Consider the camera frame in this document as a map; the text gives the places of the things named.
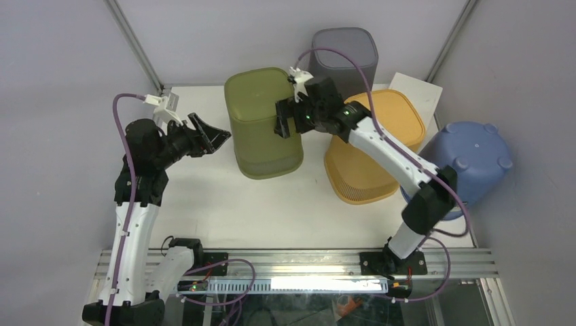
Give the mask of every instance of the yellow plastic bin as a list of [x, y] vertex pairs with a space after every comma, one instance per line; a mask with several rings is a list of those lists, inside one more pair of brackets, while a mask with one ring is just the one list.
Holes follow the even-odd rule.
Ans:
[[[395, 90], [372, 92], [378, 121], [412, 151], [424, 140], [426, 129], [418, 112], [402, 93]], [[370, 109], [366, 93], [352, 96]], [[335, 193], [349, 204], [367, 204], [386, 198], [399, 188], [398, 182], [367, 154], [340, 138], [332, 137], [324, 166]]]

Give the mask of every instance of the gray wall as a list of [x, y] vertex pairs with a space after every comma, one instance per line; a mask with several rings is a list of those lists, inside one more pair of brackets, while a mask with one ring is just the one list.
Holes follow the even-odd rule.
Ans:
[[153, 88], [102, 0], [2, 1], [0, 31], [0, 324], [77, 325], [113, 236], [111, 101]]
[[514, 155], [473, 220], [523, 326], [576, 319], [575, 13], [574, 0], [483, 0], [435, 81], [442, 122], [493, 122]]
[[119, 0], [166, 84], [223, 84], [262, 67], [287, 69], [321, 29], [373, 36], [376, 82], [425, 78], [466, 0]]

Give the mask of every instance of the white table surface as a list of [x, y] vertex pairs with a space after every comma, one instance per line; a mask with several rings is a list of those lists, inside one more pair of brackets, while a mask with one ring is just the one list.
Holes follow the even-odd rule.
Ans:
[[[223, 86], [181, 87], [172, 91], [180, 96], [180, 117], [196, 112], [207, 124], [230, 130]], [[424, 143], [436, 132], [431, 119]], [[323, 156], [330, 137], [319, 132], [304, 134], [304, 161], [300, 168], [273, 179], [256, 181], [242, 175], [234, 158], [232, 139], [213, 155], [183, 158], [167, 170], [170, 181], [150, 247], [160, 247], [170, 235], [199, 238], [206, 248], [383, 247], [400, 226], [400, 213], [406, 202], [400, 192], [360, 206], [341, 201], [324, 169]], [[463, 218], [437, 225], [451, 232], [461, 232], [464, 226]], [[448, 247], [473, 246], [469, 236], [436, 236]], [[426, 247], [436, 247], [435, 242]]]

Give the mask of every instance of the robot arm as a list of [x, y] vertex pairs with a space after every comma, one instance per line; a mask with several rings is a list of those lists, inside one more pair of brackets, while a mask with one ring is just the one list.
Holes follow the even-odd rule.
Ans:
[[[276, 103], [275, 133], [283, 138], [289, 137], [287, 119], [292, 117], [298, 133], [320, 130], [336, 135], [379, 163], [412, 198], [402, 211], [402, 225], [383, 249], [384, 261], [378, 272], [393, 274], [434, 225], [454, 207], [450, 194], [431, 180], [422, 168], [435, 173], [452, 189], [456, 189], [456, 172], [449, 166], [438, 169], [382, 126], [380, 128], [387, 139], [380, 136], [374, 129], [370, 111], [356, 101], [345, 104], [330, 78], [313, 77], [308, 72], [291, 69], [289, 81], [294, 84], [295, 96]], [[395, 147], [408, 153], [422, 167], [415, 166]]]
[[[136, 120], [126, 127], [126, 140], [137, 176], [136, 199], [130, 225], [124, 223], [130, 202], [130, 170], [124, 157], [122, 171], [115, 183], [116, 231], [107, 277], [98, 302], [84, 306], [82, 319], [91, 325], [103, 325], [108, 305], [112, 304], [111, 325], [160, 325], [164, 303], [175, 284], [192, 266], [202, 263], [202, 245], [196, 239], [174, 239], [160, 265], [145, 277], [152, 227], [162, 205], [162, 194], [168, 184], [166, 169], [184, 156], [194, 158], [214, 153], [230, 138], [228, 131], [205, 124], [195, 113], [188, 115], [194, 129], [186, 126], [166, 107], [161, 98], [155, 110], [168, 124], [166, 134], [150, 119]], [[116, 261], [120, 251], [121, 260]], [[118, 282], [112, 283], [117, 273]], [[114, 293], [113, 303], [110, 296]]]

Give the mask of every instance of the glass panel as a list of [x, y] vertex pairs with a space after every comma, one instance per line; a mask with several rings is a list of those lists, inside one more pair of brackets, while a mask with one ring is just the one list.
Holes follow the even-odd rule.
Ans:
[[[434, 291], [439, 281], [413, 280], [411, 297]], [[225, 302], [237, 295], [191, 295], [203, 302]], [[248, 295], [240, 305], [199, 306], [179, 298], [166, 303], [164, 326], [489, 326], [482, 292], [475, 281], [452, 280], [438, 296], [423, 301], [392, 304], [370, 294], [266, 294]]]

